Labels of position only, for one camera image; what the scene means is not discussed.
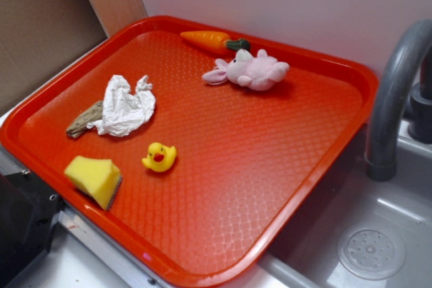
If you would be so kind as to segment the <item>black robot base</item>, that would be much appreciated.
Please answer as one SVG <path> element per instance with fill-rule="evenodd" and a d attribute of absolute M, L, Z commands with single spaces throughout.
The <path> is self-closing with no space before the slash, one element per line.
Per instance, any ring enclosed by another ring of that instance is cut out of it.
<path fill-rule="evenodd" d="M 51 249 L 63 200 L 31 171 L 1 176 L 1 286 L 11 287 Z"/>

